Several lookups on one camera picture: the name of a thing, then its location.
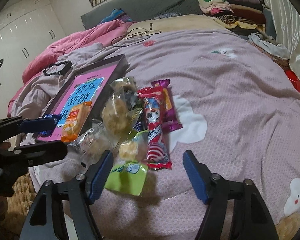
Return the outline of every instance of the stack of folded clothes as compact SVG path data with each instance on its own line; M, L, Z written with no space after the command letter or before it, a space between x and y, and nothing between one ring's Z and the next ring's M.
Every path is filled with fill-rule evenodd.
M206 16L226 29L246 37L266 31L266 17L260 0L198 0Z

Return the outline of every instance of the white satin curtain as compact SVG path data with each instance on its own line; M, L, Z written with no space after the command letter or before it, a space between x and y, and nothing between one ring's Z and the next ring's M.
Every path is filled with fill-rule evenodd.
M265 0L271 8L277 41L290 53L290 67L300 79L300 15L289 0Z

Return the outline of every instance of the red snack wrapper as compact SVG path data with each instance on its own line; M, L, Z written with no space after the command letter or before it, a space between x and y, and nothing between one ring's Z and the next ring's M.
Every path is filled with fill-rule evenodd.
M163 88L164 97L164 114L162 130L164 133L169 133L182 128L182 124L177 118L177 114L173 105L172 96L168 89L170 79L163 79L151 82L153 87L161 86Z
M138 91L138 96L145 101L145 114L149 130L147 165L155 170L171 169L172 163L162 133L163 89L160 86L143 88Z

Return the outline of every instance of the electrical wire on wall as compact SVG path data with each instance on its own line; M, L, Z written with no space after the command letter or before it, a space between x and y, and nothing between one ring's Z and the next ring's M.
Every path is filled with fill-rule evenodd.
M131 34L131 32L133 32L134 30L138 30L138 29L142 29L144 31L143 32L136 32L136 33ZM159 34L159 33L162 33L162 31L152 30L152 23L150 23L150 29L149 30L147 30L146 28L143 28L143 27L132 29L131 31L128 32L127 35L121 35L119 37L114 38L111 41L111 46L116 47L116 48L128 47L128 46L131 46L131 45L134 45L134 44L137 44L137 43L144 42L144 41L148 40L149 38L151 38L152 35ZM127 39L138 38L139 37L139 38L142 38L142 39L138 40L134 43L127 44L127 45L114 45L116 43L116 40L122 39L123 37L126 37Z

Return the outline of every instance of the gray headboard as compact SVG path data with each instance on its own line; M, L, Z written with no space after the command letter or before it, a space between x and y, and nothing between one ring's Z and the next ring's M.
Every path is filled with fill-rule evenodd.
M137 22L151 20L155 16L170 12L182 15L202 14L198 0L112 0L82 15L84 28L88 30L97 26L113 9L120 8Z

